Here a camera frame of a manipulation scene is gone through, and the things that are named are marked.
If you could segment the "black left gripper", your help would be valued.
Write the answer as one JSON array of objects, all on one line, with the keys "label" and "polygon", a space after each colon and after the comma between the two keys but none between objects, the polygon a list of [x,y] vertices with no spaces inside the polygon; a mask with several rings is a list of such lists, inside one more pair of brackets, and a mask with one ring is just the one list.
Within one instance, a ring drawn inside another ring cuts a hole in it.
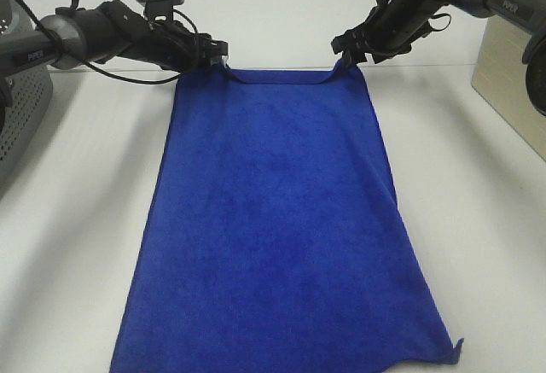
[{"label": "black left gripper", "polygon": [[206,45],[209,57],[203,60],[198,38],[180,24],[148,22],[120,0],[106,2],[106,16],[119,40],[106,55],[108,61],[121,57],[169,71],[189,71],[199,65],[225,66],[229,55],[225,41],[211,39]]}]

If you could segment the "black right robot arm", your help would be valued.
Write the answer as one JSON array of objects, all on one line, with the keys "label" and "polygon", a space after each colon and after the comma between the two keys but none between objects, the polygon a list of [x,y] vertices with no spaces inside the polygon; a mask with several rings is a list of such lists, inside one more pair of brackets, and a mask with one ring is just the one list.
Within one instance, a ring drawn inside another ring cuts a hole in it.
[{"label": "black right robot arm", "polygon": [[412,44],[434,32],[432,19],[452,5],[476,18],[498,15],[530,34],[521,61],[532,106],[545,112],[545,0],[375,0],[365,21],[331,42],[347,66],[368,59],[380,63],[411,51]]}]

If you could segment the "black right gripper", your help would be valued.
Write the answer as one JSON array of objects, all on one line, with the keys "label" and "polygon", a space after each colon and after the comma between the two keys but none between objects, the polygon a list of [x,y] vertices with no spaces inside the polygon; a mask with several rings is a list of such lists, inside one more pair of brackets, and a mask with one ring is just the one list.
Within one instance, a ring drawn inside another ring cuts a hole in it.
[{"label": "black right gripper", "polygon": [[407,54],[418,38],[432,31],[429,20],[439,11],[439,0],[375,0],[376,6],[357,27],[334,37],[335,54],[342,53],[346,67],[368,62],[378,64]]}]

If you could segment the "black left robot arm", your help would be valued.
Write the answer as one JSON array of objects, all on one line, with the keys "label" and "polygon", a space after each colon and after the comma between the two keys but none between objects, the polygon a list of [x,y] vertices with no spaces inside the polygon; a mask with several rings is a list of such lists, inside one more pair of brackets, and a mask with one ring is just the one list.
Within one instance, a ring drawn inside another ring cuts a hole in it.
[{"label": "black left robot arm", "polygon": [[137,0],[142,14],[120,0],[94,9],[79,0],[54,15],[35,20],[36,30],[1,38],[1,111],[14,103],[9,77],[50,64],[68,70],[86,65],[96,70],[114,57],[154,64],[178,77],[221,62],[229,46],[197,30],[185,17],[175,20],[184,0]]}]

